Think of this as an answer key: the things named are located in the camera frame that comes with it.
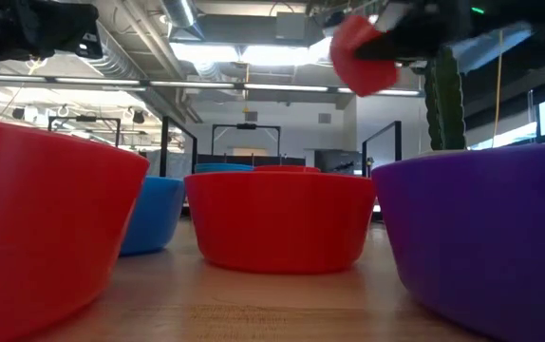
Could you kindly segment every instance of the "purple bowl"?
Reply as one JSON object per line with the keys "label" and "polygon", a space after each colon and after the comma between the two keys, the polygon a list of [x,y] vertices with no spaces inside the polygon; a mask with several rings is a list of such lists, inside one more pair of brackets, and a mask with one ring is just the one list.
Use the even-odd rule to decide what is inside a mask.
{"label": "purple bowl", "polygon": [[373,170],[399,276],[414,298],[506,341],[545,341],[545,145]]}

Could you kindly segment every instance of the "blue bowl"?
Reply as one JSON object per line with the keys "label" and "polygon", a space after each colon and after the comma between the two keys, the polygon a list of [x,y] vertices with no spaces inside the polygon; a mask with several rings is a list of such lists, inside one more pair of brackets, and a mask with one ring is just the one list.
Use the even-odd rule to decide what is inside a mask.
{"label": "blue bowl", "polygon": [[185,194],[182,180],[146,177],[122,243],[121,256],[163,249],[176,230]]}
{"label": "blue bowl", "polygon": [[203,163],[195,165],[195,173],[254,171],[254,167],[232,163]]}

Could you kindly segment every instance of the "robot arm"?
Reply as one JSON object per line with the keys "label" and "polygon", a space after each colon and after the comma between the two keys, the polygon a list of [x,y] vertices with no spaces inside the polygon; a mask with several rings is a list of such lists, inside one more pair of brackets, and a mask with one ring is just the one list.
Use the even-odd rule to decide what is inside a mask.
{"label": "robot arm", "polygon": [[56,50],[102,58],[92,5],[44,0],[0,0],[0,62],[47,58]]}

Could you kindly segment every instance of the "wooden table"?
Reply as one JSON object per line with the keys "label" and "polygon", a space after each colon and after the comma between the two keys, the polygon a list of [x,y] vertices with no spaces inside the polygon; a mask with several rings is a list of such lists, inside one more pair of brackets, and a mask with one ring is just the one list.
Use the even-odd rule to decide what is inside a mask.
{"label": "wooden table", "polygon": [[380,227],[350,271],[254,275],[204,262],[189,221],[167,250],[121,258],[95,303],[26,340],[485,341],[410,299]]}

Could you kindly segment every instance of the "bowl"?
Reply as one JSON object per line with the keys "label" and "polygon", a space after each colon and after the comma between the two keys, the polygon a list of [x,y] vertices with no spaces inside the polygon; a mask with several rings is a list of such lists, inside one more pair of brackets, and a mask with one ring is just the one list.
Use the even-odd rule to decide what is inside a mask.
{"label": "bowl", "polygon": [[253,171],[254,167],[232,163],[202,163],[195,165],[195,173]]}
{"label": "bowl", "polygon": [[310,166],[296,165],[267,165],[257,166],[254,171],[273,171],[273,172],[321,172],[320,169]]}
{"label": "bowl", "polygon": [[147,168],[111,146],[0,123],[0,341],[104,289]]}
{"label": "bowl", "polygon": [[372,172],[400,278],[423,305],[506,341],[545,341],[545,145]]}
{"label": "bowl", "polygon": [[121,255],[151,253],[163,249],[176,230],[184,197],[182,180],[146,177],[129,221]]}
{"label": "bowl", "polygon": [[371,180],[297,172],[186,177],[200,251],[241,271],[319,274],[349,268],[363,250]]}

